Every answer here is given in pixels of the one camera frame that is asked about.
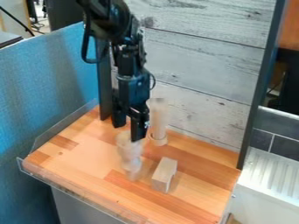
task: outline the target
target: wooden table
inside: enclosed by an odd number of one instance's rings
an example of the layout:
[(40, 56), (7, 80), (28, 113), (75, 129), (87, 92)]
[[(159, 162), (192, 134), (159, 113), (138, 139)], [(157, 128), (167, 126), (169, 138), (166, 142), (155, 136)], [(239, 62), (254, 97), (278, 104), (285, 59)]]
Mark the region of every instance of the wooden table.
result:
[[(169, 131), (169, 144), (144, 141), (142, 178), (126, 179), (115, 147), (111, 121), (95, 108), (30, 154), (24, 168), (63, 186), (101, 210), (127, 222), (218, 223), (239, 177), (238, 154)], [(164, 194), (150, 188), (161, 157), (178, 161), (178, 172)]]
[(281, 48), (299, 51), (299, 0), (289, 0), (282, 21)]

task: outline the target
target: metal frame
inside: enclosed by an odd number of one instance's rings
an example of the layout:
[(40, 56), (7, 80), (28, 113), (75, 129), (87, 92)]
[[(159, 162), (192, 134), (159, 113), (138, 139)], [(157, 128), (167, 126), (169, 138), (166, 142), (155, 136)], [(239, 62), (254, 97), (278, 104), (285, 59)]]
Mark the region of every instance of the metal frame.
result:
[(268, 34), (268, 41), (266, 45), (266, 50), (264, 57), (261, 63), (261, 70), (257, 80), (257, 84), (254, 91), (254, 98), (251, 104), (249, 116), (247, 119), (247, 126), (245, 129), (243, 142), (240, 149), (239, 160), (237, 168), (242, 170), (245, 159), (248, 152), (248, 147), (250, 143), (250, 137), (254, 126), (254, 118), (257, 115), (258, 107), (261, 104), (261, 101), (265, 98), (269, 79), (273, 72), (275, 58), (277, 54), (277, 39), (279, 38), (281, 22), (284, 18), (284, 9), (287, 0), (277, 0), (275, 5), (275, 11), (272, 18), (272, 24)]

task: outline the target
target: wooden block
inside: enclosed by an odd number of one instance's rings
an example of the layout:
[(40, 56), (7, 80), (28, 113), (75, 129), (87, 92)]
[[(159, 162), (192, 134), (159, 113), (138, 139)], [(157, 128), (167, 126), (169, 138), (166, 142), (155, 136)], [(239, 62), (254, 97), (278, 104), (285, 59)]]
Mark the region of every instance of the wooden block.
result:
[(167, 193), (171, 179), (176, 172), (177, 160), (163, 157), (151, 178), (151, 187), (159, 192)]

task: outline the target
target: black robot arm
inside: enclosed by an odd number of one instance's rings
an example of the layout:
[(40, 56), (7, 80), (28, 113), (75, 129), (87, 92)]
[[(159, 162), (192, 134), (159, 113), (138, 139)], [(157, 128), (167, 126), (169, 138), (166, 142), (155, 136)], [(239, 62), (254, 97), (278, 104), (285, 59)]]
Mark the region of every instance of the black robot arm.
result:
[(130, 13), (122, 0), (78, 0), (85, 14), (85, 33), (82, 44), (82, 59), (87, 63), (99, 63), (87, 58), (90, 37), (108, 41), (103, 53), (113, 54), (117, 74), (113, 87), (112, 122), (115, 128), (126, 124), (131, 118), (131, 140), (138, 141), (146, 136), (149, 126), (150, 77), (154, 76), (144, 68), (146, 53), (143, 47), (143, 33), (137, 19)]

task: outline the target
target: wooden wall panel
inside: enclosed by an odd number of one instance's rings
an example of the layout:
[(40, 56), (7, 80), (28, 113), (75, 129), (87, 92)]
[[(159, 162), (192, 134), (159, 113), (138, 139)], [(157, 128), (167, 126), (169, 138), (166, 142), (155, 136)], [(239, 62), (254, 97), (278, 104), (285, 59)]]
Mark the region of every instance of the wooden wall panel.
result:
[(145, 30), (169, 125), (240, 149), (275, 0), (125, 0)]
[(153, 97), (169, 103), (169, 125), (179, 132), (237, 151), (249, 106), (158, 82)]
[(126, 0), (149, 28), (264, 47), (274, 0)]
[(251, 104), (264, 50), (148, 29), (146, 67), (162, 82)]

